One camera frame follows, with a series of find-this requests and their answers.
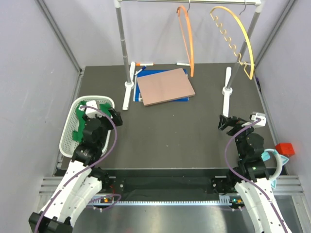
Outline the green tank top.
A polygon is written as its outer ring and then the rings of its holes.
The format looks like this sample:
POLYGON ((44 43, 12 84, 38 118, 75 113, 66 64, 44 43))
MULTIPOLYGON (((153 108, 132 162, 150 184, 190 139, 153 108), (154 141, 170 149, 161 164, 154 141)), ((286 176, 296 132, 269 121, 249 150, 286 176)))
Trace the green tank top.
POLYGON ((112 99, 104 96, 84 96, 76 99, 71 106, 66 127, 64 128, 66 137, 71 143, 74 141, 78 144, 82 141, 82 132, 86 121, 83 119, 84 111, 80 109, 80 106, 86 105, 90 101, 96 101, 100 109, 108 116, 111 116, 108 109, 115 106, 112 99))

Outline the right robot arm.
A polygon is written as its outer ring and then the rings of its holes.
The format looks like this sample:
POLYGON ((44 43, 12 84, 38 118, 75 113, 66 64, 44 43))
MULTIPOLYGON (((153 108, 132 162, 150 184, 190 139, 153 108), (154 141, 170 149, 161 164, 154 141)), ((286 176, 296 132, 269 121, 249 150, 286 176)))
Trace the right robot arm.
POLYGON ((238 152, 237 167, 228 166, 225 191, 237 192, 244 208, 247 210, 255 232, 257 233, 289 233, 277 201, 273 194, 271 182, 282 172, 283 162, 275 149, 265 149, 264 139, 255 133, 256 128, 266 125, 265 114, 253 112, 250 120, 220 115, 218 129, 227 132, 230 142, 234 142, 238 152), (276 159, 276 170, 269 174, 262 154, 271 152, 276 159))

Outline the orange clothes hanger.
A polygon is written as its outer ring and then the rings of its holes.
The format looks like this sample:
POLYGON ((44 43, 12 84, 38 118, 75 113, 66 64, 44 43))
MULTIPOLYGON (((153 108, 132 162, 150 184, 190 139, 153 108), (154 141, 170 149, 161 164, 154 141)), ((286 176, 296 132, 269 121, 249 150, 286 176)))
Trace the orange clothes hanger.
POLYGON ((193 36, 192 36, 192 28, 191 28, 191 22, 190 22, 190 17, 188 10, 183 6, 179 5, 176 10, 177 16, 178 16, 178 22, 180 26, 180 30, 182 33, 182 38, 184 41, 184 46, 190 66, 190 76, 194 77, 194 46, 193 46, 193 36), (188 38, 186 39, 184 28, 182 25, 182 20, 181 20, 181 15, 184 15, 185 17, 185 22, 186 22, 186 27, 187 27, 187 32, 188 32, 188 38))

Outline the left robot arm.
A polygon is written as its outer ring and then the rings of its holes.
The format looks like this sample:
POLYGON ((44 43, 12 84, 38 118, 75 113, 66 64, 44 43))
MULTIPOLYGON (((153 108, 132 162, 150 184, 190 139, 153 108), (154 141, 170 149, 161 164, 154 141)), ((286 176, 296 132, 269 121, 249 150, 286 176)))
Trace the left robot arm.
POLYGON ((122 125, 113 107, 79 106, 80 141, 73 152, 66 174, 51 199, 39 213, 33 212, 29 224, 34 233, 70 233, 82 211, 98 192, 110 188, 110 180, 97 164, 111 150, 103 152, 110 130, 122 125))

